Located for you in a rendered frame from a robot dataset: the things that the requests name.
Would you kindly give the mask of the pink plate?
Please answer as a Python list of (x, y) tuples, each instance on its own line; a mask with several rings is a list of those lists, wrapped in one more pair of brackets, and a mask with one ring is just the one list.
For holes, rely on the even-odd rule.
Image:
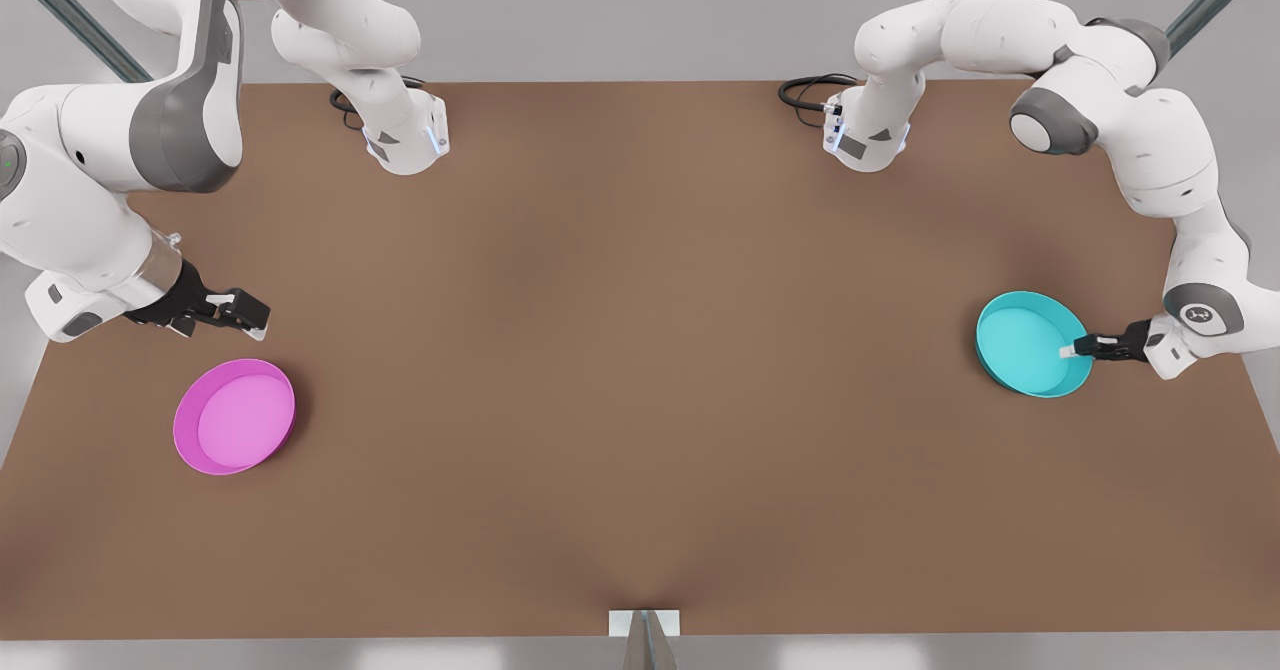
[(196, 471), (223, 477), (257, 466), (289, 438), (294, 389), (271, 363), (237, 359), (204, 373), (186, 391), (172, 427), (175, 450)]

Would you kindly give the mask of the silver frame post with foot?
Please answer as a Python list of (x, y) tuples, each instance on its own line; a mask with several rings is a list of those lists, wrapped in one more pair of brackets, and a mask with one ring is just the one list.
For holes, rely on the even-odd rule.
[(672, 637), (680, 637), (678, 610), (611, 610), (608, 637), (626, 639), (622, 670), (678, 670)]

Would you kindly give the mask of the blue plate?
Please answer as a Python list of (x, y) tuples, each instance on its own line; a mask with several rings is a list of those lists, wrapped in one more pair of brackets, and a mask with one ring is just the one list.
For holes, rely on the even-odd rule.
[(1038, 398), (1057, 398), (1087, 382), (1093, 360), (1061, 351), (1085, 336), (1076, 315), (1060, 301), (1028, 291), (1000, 295), (975, 323), (975, 352), (1001, 386)]

